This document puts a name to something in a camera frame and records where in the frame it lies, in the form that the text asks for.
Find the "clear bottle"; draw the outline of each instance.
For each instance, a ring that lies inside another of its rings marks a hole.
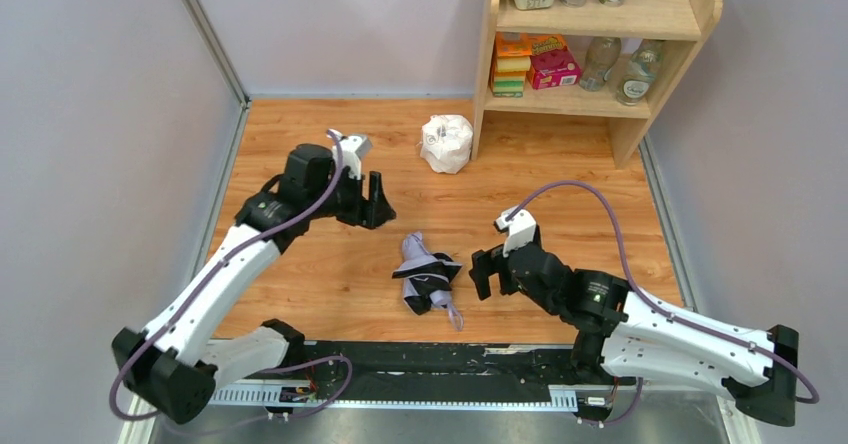
[[[636,52],[630,58],[630,62],[627,63],[627,71],[618,84],[615,93],[618,102],[627,106],[635,106],[645,97],[662,66],[664,43],[665,41],[656,39],[642,41],[639,49],[636,49]]]
[[[617,37],[596,37],[586,52],[586,65],[580,76],[580,87],[587,91],[597,91],[604,87],[609,79],[612,66],[621,54],[621,39]]]

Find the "crumpled white plastic bag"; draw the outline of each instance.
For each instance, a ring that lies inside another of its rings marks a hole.
[[[456,174],[471,157],[474,128],[458,115],[431,116],[421,126],[421,157],[436,172]]]

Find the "shelf board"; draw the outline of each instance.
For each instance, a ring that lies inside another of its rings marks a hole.
[[[589,0],[583,7],[559,1],[548,9],[520,11],[500,0],[498,31],[577,36],[638,37],[697,41],[701,29],[689,0],[626,0],[620,7]]]
[[[574,58],[581,66],[586,62],[582,53],[575,53]],[[651,117],[651,108],[647,99],[635,106],[625,106],[615,100],[615,84],[621,79],[628,60],[629,55],[618,60],[610,75],[610,82],[599,91],[589,92],[577,84],[536,90],[530,87],[529,82],[525,82],[524,97],[495,97],[491,88],[487,88],[484,108],[487,111],[648,119]]]

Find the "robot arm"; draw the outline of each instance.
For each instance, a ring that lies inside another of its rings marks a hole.
[[[371,148],[368,138],[336,136],[341,156],[337,149],[313,144],[301,144],[292,151],[284,172],[247,199],[221,246],[176,300],[140,332],[124,328],[112,341],[120,368],[148,338],[170,325],[143,352],[123,382],[178,424],[200,413],[216,388],[302,360],[303,334],[278,320],[266,321],[237,339],[214,344],[209,339],[247,287],[309,229],[312,219],[335,217],[345,224],[376,229],[396,217],[383,194],[380,173],[370,173],[369,198],[362,197],[361,167]],[[333,193],[316,212],[282,232],[269,233],[318,200],[339,162],[345,169]],[[244,247],[249,240],[255,242]],[[243,247],[241,251],[215,272],[215,267],[239,247]],[[191,306],[174,323],[175,313],[194,294]]]
[[[624,279],[605,272],[572,270],[542,248],[533,216],[521,210],[512,219],[504,211],[495,228],[506,241],[472,257],[471,277],[478,297],[491,296],[489,276],[498,274],[501,294],[520,292],[579,333],[572,364],[586,383],[612,377],[642,377],[681,384],[734,399],[743,413],[764,422],[795,422],[795,376],[755,346],[793,366],[798,333],[784,326],[769,331],[744,329],[681,309],[643,290],[641,296]],[[649,306],[643,297],[660,309]],[[705,333],[679,320],[715,331]],[[714,334],[750,343],[746,349]]]

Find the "wooden floor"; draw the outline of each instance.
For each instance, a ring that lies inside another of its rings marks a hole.
[[[477,299],[468,277],[471,254],[503,242],[492,227],[498,214],[534,189],[558,179],[582,179],[607,196],[621,220],[638,282],[680,303],[668,252],[636,156],[615,170],[606,128],[598,123],[546,122],[539,115],[504,115],[484,125],[479,159],[457,175],[436,174],[418,157],[421,125],[431,114],[469,116],[465,100],[256,101],[224,200],[215,243],[220,243],[244,200],[285,166],[303,142],[327,147],[327,128],[365,133],[374,148],[366,173],[383,173],[398,218],[369,231],[324,219],[315,221],[286,254],[262,274],[233,307],[218,337],[236,337],[263,320],[279,318],[307,339],[487,343],[571,343],[573,328],[516,294]],[[542,228],[545,249],[572,267],[621,275],[612,228],[595,198],[561,188],[528,208]],[[443,311],[416,316],[391,279],[402,261],[400,244],[424,233],[432,252],[466,265],[454,281],[454,301],[465,330],[453,330]]]

